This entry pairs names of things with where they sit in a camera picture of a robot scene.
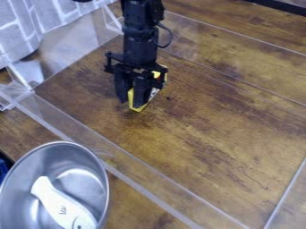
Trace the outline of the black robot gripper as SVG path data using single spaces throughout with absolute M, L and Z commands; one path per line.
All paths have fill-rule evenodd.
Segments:
M 123 29 L 123 52 L 105 52 L 105 72 L 115 76 L 115 90 L 119 101 L 128 101 L 128 91 L 132 87 L 132 80 L 137 72 L 143 70 L 160 70 L 162 65 L 156 63 L 159 29 L 128 30 Z M 148 103 L 151 96 L 151 81 L 137 76 L 133 85 L 132 106 L 141 107 Z

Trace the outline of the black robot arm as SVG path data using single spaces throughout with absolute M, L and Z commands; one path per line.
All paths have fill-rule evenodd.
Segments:
M 141 110 L 153 91 L 166 84 L 168 70 L 156 63 L 159 29 L 170 31 L 160 23 L 164 19 L 162 0 L 120 0 L 124 24 L 123 53 L 105 52 L 104 71 L 113 75 L 116 96 L 129 109 Z

